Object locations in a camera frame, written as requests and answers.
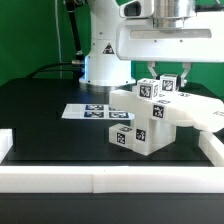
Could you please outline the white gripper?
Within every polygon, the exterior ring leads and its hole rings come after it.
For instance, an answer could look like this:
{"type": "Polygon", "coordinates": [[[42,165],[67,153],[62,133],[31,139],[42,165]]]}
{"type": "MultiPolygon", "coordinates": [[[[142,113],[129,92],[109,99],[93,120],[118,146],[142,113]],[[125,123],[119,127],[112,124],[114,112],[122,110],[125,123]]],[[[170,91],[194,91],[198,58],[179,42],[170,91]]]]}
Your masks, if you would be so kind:
{"type": "Polygon", "coordinates": [[[159,78],[155,62],[184,62],[184,87],[191,63],[224,62],[224,13],[198,13],[181,29],[157,29],[151,19],[124,20],[117,28],[116,53],[121,60],[149,61],[154,79],[159,78]]]}

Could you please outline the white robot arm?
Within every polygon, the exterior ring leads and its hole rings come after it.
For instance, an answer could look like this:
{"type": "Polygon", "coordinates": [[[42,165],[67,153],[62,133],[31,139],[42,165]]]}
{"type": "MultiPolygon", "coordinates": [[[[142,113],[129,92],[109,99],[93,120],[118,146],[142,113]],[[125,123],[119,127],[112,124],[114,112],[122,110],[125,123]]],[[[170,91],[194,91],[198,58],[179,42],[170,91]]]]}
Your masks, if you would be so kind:
{"type": "Polygon", "coordinates": [[[224,5],[196,0],[86,0],[91,50],[82,81],[91,87],[132,84],[132,61],[183,65],[180,82],[194,63],[224,62],[224,5]]]}

